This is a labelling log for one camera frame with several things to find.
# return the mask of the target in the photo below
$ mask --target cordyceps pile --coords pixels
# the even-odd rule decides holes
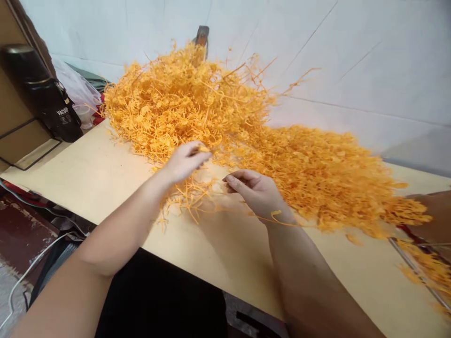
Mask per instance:
[[[136,154],[160,167],[177,146],[198,139],[215,150],[215,163],[272,177],[287,203],[304,218],[317,218],[321,231],[351,226],[386,238],[381,219],[395,225],[430,221],[419,202],[394,195],[406,185],[349,133],[265,125],[270,108],[308,73],[276,94],[264,87],[256,55],[234,70],[204,56],[201,46],[174,44],[168,55],[132,64],[107,88],[104,114]],[[171,200],[196,221],[205,211],[201,199],[214,199],[211,186],[185,182]]]

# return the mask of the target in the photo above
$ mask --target white plastic bag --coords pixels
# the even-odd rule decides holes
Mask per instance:
[[[84,77],[69,67],[63,60],[52,55],[52,63],[56,70],[56,77],[66,88],[67,94],[74,102],[74,106],[88,105],[92,114],[101,103],[100,93]]]

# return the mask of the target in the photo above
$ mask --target floor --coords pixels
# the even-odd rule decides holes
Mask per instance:
[[[0,322],[10,313],[9,294],[19,277],[56,238],[58,229],[33,208],[0,187]],[[25,313],[31,291],[43,261],[16,288],[12,301],[14,313],[0,331],[9,337],[17,320]]]

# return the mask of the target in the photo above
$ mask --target clothing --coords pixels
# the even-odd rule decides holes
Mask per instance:
[[[227,337],[225,311],[220,289],[140,248],[113,278],[95,337]]]

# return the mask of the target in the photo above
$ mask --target black metal frame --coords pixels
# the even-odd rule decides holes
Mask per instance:
[[[11,129],[10,131],[7,131],[7,132],[4,133],[3,135],[0,135],[0,139],[5,138],[6,136],[12,134],[13,132],[15,132],[15,131],[17,131],[17,130],[23,128],[23,127],[25,127],[26,125],[28,125],[28,124],[30,124],[31,122],[34,122],[34,121],[36,121],[36,120],[37,120],[36,117],[31,118],[30,120],[28,120],[28,121],[26,121],[26,122],[24,122],[24,123],[18,125],[17,127]],[[56,147],[58,147],[58,146],[62,143],[61,140],[57,140],[57,139],[55,139],[55,138],[53,138],[53,137],[52,137],[52,139],[58,141],[58,143],[57,143],[54,147],[52,147],[49,151],[47,151],[45,154],[43,154],[42,156],[40,156],[37,160],[35,160],[32,164],[30,164],[30,165],[29,165],[28,167],[26,167],[26,168],[21,168],[21,167],[19,167],[19,166],[16,166],[14,163],[11,163],[10,161],[5,160],[5,159],[4,159],[3,157],[1,157],[1,156],[0,156],[0,161],[6,163],[7,165],[9,165],[9,166],[11,166],[11,167],[15,167],[15,168],[17,168],[17,169],[19,169],[19,170],[21,170],[21,171],[26,171],[26,170],[30,169],[32,166],[34,166],[36,163],[38,163],[40,160],[42,160],[47,154],[49,154],[52,150],[54,150]]]

